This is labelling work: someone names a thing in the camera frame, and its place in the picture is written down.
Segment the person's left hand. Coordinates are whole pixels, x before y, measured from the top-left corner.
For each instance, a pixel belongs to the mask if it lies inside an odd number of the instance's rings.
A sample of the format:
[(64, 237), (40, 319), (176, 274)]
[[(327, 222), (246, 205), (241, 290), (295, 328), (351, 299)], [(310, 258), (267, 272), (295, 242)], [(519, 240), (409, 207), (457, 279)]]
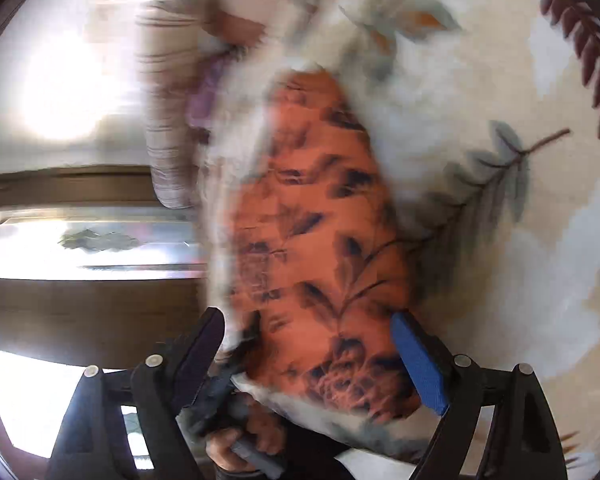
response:
[(237, 399), (248, 410), (246, 420), (238, 427), (227, 427), (209, 434), (206, 452), (218, 468), (231, 474), (246, 474), (255, 472), (257, 468), (236, 455), (232, 445), (246, 434), (259, 452), (275, 456), (285, 447), (286, 429), (275, 413), (250, 394), (238, 393)]

